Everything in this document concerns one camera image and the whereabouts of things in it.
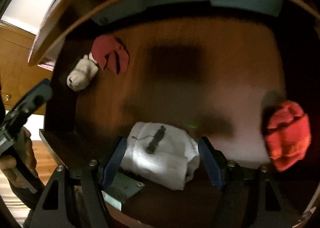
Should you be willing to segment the beige underwear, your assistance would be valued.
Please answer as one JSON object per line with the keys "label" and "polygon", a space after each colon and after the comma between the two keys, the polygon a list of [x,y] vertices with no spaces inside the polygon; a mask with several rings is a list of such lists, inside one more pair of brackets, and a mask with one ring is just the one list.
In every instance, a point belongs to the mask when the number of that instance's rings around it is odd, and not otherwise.
{"label": "beige underwear", "polygon": [[98,70],[98,64],[93,59],[92,53],[84,55],[69,73],[67,77],[68,87],[75,92],[84,90],[95,77]]}

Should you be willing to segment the dark red underwear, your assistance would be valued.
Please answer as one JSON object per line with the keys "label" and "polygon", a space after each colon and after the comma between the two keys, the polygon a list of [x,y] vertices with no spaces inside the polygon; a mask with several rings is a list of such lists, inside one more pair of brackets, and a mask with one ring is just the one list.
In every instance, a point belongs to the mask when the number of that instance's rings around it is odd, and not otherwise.
{"label": "dark red underwear", "polygon": [[94,41],[91,56],[101,70],[109,70],[116,75],[125,73],[129,67],[130,55],[121,39],[113,35],[101,35]]}

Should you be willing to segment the white dotted underwear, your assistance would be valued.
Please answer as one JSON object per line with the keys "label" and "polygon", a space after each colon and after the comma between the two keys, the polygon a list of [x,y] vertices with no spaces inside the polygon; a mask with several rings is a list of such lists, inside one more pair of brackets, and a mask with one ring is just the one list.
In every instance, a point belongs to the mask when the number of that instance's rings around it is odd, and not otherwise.
{"label": "white dotted underwear", "polygon": [[[154,153],[147,147],[157,131],[165,128]],[[171,190],[184,190],[200,166],[197,142],[185,130],[163,123],[137,122],[127,138],[120,167]]]}

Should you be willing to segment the wooden drawer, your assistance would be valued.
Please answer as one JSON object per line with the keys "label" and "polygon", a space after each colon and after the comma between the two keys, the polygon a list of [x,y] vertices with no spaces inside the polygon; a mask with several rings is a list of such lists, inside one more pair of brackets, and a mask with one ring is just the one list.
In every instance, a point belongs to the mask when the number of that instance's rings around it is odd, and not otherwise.
{"label": "wooden drawer", "polygon": [[319,183],[319,34],[311,22],[120,23],[111,32],[130,53],[127,72],[100,71],[86,90],[71,91],[72,66],[107,32],[92,21],[76,27],[55,65],[44,137],[65,165],[100,158],[145,121],[207,136],[227,158],[258,166],[268,161],[261,125],[273,104],[290,99],[310,115],[312,143],[278,185],[289,209],[305,210]]}

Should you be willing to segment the wooden door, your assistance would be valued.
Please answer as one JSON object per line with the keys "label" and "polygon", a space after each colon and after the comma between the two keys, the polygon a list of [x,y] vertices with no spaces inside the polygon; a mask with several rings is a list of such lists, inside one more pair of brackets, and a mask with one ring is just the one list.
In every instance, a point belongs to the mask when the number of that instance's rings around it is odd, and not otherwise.
{"label": "wooden door", "polygon": [[27,91],[52,72],[38,66],[28,66],[28,58],[35,35],[1,22],[0,67],[1,97],[6,110],[11,110]]}

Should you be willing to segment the small red rolled garment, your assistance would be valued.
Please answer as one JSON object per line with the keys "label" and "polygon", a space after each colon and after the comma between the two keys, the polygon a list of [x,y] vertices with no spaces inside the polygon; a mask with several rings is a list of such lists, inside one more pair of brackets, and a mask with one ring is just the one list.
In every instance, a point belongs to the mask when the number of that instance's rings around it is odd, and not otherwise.
{"label": "small red rolled garment", "polygon": [[279,172],[304,159],[311,143],[309,116],[298,103],[285,101],[267,122],[264,140],[268,156]]}

